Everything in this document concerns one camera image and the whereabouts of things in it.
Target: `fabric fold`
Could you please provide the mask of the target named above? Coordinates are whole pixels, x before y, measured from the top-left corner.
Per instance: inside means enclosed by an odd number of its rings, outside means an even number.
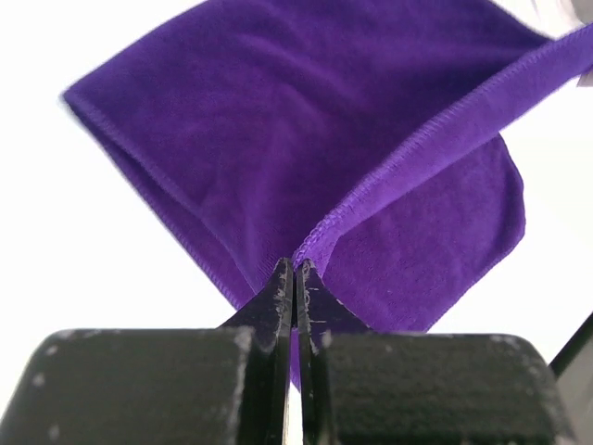
[[[425,330],[523,235],[498,131],[591,66],[487,0],[208,0],[64,97],[235,308],[312,258]]]

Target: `white background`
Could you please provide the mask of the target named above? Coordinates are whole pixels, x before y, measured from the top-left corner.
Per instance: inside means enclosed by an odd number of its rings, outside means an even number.
[[[58,329],[215,327],[233,313],[58,99],[194,3],[0,2],[0,413]],[[541,27],[530,2],[504,3]],[[434,332],[516,334],[551,360],[593,312],[593,88],[574,84],[503,133],[527,235]]]

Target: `purple cloth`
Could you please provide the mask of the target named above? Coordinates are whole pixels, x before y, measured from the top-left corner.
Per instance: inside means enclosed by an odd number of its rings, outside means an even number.
[[[487,0],[209,0],[65,99],[234,307],[312,258],[425,330],[524,233],[498,131],[591,66]]]

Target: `towel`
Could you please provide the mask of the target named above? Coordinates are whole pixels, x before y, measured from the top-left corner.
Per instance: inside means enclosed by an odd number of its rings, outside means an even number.
[[[235,308],[311,258],[423,331],[524,234],[498,131],[592,66],[488,0],[208,0],[64,98]]]

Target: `black metal part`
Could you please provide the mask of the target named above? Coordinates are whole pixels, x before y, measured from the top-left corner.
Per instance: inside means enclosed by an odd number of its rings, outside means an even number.
[[[593,314],[549,367],[556,375],[577,437],[581,443],[593,443]]]
[[[512,336],[331,336],[329,443],[569,444],[554,377]]]
[[[321,440],[320,434],[329,421],[326,378],[319,358],[322,335],[328,331],[363,333],[371,328],[330,293],[311,260],[298,268],[296,279],[303,439],[309,445]]]
[[[262,360],[245,327],[57,333],[32,356],[0,444],[262,443],[245,400]]]
[[[279,445],[291,324],[306,445],[574,443],[554,375],[526,341],[376,334],[311,261],[293,273],[284,259],[219,329],[51,336],[0,422],[0,445]],[[589,317],[551,365],[579,432],[592,425],[592,337]]]
[[[253,392],[253,398],[263,401],[253,414],[265,426],[266,445],[283,442],[287,423],[293,284],[292,263],[289,259],[279,260],[261,292],[222,325],[253,326],[258,343],[267,353],[258,380],[246,388]]]

